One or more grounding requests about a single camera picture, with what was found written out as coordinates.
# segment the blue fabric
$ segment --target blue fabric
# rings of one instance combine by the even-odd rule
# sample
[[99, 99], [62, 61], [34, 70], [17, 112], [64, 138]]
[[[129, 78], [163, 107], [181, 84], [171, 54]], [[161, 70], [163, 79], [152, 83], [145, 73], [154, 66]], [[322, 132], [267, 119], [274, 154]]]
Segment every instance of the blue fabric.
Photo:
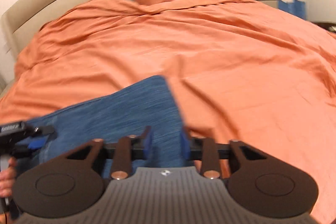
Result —
[[[34, 126], [51, 124], [58, 137], [32, 160], [23, 160], [19, 171], [46, 162], [93, 138], [103, 138], [108, 143], [130, 134], [140, 134], [147, 125], [154, 130], [152, 152], [147, 161], [138, 160], [133, 167], [190, 164], [181, 156], [182, 119], [161, 76], [150, 77], [112, 95], [73, 105], [28, 123]], [[103, 177], [108, 176], [110, 166], [111, 160], [108, 160]]]
[[282, 0], [278, 0], [278, 8], [279, 10], [294, 14], [294, 3], [287, 3]]
[[306, 2], [294, 0], [294, 15], [306, 20]]

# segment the bed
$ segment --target bed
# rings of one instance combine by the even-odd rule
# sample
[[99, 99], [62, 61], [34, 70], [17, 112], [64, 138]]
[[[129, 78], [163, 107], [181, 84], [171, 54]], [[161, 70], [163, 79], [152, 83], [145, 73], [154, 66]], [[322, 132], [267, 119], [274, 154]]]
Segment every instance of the bed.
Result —
[[336, 40], [327, 31], [254, 0], [19, 0], [1, 24], [17, 64], [0, 123], [163, 75], [185, 124], [308, 172], [320, 190], [312, 215], [335, 219]]

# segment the orange bedsheet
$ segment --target orange bedsheet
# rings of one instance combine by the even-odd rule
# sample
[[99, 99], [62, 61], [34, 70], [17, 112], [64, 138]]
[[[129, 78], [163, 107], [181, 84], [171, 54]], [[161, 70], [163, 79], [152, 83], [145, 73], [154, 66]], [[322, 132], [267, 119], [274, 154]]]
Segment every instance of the orange bedsheet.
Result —
[[242, 139], [311, 174], [312, 215], [336, 217], [336, 40], [253, 0], [141, 6], [92, 0], [19, 55], [0, 123], [41, 116], [164, 75], [186, 124]]

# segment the bedsheet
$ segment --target bedsheet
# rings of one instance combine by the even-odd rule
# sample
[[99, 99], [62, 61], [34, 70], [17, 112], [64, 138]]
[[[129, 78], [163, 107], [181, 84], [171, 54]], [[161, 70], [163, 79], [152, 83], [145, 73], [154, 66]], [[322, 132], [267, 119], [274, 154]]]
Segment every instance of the bedsheet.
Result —
[[142, 6], [91, 0], [21, 52], [0, 122], [29, 119], [163, 75], [184, 123], [242, 139], [312, 175], [312, 215], [336, 217], [336, 40], [254, 0]]

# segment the white logo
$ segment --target white logo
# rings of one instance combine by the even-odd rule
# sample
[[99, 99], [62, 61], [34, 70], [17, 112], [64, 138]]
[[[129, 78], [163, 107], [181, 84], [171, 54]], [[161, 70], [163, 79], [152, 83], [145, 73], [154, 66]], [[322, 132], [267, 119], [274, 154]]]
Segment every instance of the white logo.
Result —
[[163, 175], [163, 176], [165, 176], [165, 177], [167, 177], [167, 176], [169, 176], [171, 174], [171, 171], [164, 170], [164, 171], [160, 172], [160, 174]]

